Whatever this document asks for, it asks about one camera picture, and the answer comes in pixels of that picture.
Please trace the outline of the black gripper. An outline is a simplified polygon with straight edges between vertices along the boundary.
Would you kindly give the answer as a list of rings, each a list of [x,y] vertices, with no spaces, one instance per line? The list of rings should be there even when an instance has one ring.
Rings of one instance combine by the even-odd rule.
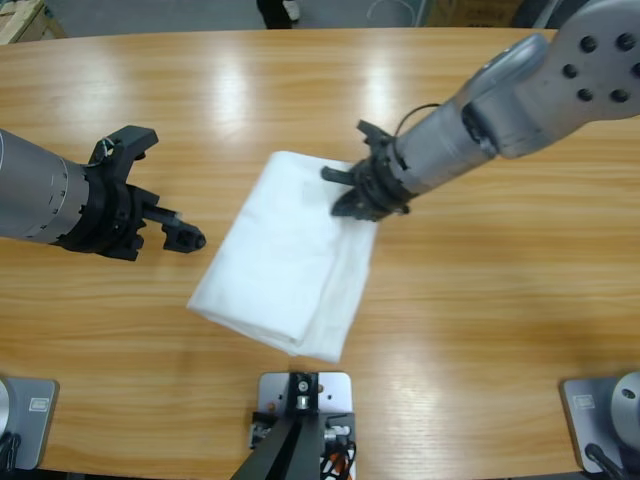
[[[390,215],[410,212],[411,193],[393,175],[385,143],[372,145],[369,156],[350,171],[323,167],[321,178],[341,185],[353,185],[354,191],[340,196],[331,208],[334,217],[378,222]]]
[[[161,225],[164,250],[192,253],[206,246],[206,237],[199,228],[182,221],[178,212],[156,206],[158,195],[109,177],[102,167],[83,170],[89,185],[88,199],[80,207],[78,223],[58,238],[59,247],[135,261],[144,245],[138,234],[146,226],[143,217]]]

